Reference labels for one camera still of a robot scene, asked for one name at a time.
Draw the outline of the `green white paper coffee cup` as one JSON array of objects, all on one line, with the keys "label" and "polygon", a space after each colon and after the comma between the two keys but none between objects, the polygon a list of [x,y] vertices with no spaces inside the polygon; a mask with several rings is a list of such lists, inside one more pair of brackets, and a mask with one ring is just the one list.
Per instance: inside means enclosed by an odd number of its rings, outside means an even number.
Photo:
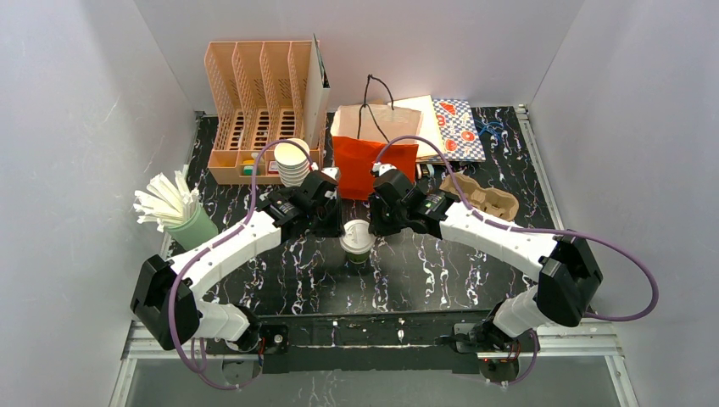
[{"label": "green white paper coffee cup", "polygon": [[369,260],[371,256],[371,248],[368,248],[366,250],[345,249],[345,254],[350,263],[362,265]]}]

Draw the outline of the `orange paper bag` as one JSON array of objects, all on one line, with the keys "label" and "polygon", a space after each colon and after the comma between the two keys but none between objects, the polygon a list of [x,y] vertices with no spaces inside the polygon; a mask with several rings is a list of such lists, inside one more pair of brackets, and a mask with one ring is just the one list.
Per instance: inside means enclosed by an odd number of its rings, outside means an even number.
[{"label": "orange paper bag", "polygon": [[397,105],[370,103],[343,105],[333,117],[333,163],[340,170],[339,193],[345,199],[365,201],[373,191],[377,163],[391,164],[409,178],[415,174],[423,114]]}]

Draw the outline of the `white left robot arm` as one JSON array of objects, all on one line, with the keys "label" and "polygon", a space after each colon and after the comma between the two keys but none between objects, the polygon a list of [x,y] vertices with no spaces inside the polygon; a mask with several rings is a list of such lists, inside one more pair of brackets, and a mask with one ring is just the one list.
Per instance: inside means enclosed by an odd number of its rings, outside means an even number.
[{"label": "white left robot arm", "polygon": [[298,187],[269,193],[248,222],[198,247],[143,264],[131,300],[131,311],[164,350],[191,339],[222,339],[253,351],[269,332],[243,305],[204,301],[216,283],[259,254],[301,236],[343,234],[337,167],[312,170]]}]

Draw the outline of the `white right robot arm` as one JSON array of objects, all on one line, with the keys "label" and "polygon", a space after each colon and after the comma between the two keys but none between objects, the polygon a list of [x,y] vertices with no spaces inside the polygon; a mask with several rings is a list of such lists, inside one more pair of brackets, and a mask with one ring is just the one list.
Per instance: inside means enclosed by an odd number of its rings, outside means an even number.
[{"label": "white right robot arm", "polygon": [[585,239],[522,233],[515,224],[482,214],[451,192],[423,192],[391,164],[374,164],[371,234],[410,228],[478,249],[521,271],[535,283],[495,306],[476,327],[477,342],[507,343],[546,323],[578,326],[603,276]]}]

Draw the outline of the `white plastic cup lid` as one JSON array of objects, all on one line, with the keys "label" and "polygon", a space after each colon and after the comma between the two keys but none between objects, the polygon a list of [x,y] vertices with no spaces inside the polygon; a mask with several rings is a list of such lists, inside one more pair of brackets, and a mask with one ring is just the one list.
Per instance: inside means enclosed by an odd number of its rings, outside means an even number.
[{"label": "white plastic cup lid", "polygon": [[369,231],[366,220],[350,220],[343,225],[344,234],[340,239],[343,250],[350,254],[364,254],[371,250],[376,237]]}]

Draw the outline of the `brown pulp cup carrier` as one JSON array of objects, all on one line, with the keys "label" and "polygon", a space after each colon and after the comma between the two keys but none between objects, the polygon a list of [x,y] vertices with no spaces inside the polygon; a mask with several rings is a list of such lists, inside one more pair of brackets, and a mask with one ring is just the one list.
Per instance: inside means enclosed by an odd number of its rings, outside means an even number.
[{"label": "brown pulp cup carrier", "polygon": [[454,175],[460,190],[473,207],[502,220],[513,221],[516,218],[520,205],[514,195],[494,187],[481,187],[469,176]]}]

